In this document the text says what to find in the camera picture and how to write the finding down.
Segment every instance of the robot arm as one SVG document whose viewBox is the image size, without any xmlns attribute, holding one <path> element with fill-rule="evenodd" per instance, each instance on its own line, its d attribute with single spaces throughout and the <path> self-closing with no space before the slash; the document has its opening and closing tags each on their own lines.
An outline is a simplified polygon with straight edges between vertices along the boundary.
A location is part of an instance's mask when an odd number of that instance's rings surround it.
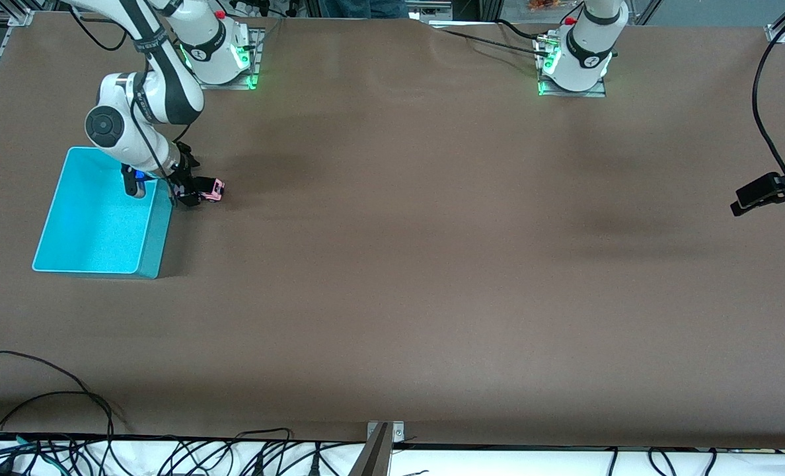
<svg viewBox="0 0 785 476">
<path fill-rule="evenodd" d="M 542 72 L 567 91 L 591 89 L 607 72 L 627 23 L 628 5 L 622 0 L 586 0 L 577 23 L 553 32 L 560 48 Z"/>
<path fill-rule="evenodd" d="M 232 81 L 250 66 L 248 27 L 214 13 L 207 0 L 148 0 L 166 17 L 199 81 L 220 85 Z"/>
<path fill-rule="evenodd" d="M 172 50 L 168 34 L 145 0 L 71 0 L 74 6 L 90 9 L 118 23 L 147 57 L 151 71 L 112 73 L 99 87 L 97 105 L 85 118 L 88 138 L 106 154 L 117 159 L 130 177 L 145 172 L 170 182 L 172 191 L 185 205 L 197 205 L 213 195 L 214 178 L 193 177 L 198 165 L 184 144 L 175 144 L 158 133 L 152 124 L 192 124 L 204 108 L 204 95 L 196 78 Z M 126 192 L 142 196 L 143 187 Z"/>
</svg>

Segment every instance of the cyan plastic bin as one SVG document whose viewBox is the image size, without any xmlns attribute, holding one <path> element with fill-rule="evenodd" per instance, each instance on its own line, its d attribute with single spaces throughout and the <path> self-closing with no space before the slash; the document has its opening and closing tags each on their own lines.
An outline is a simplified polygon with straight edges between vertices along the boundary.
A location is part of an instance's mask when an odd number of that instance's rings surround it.
<svg viewBox="0 0 785 476">
<path fill-rule="evenodd" d="M 150 180 L 145 197 L 132 198 L 121 166 L 94 147 L 69 149 L 31 268 L 79 278 L 157 277 L 172 214 L 167 184 Z"/>
</svg>

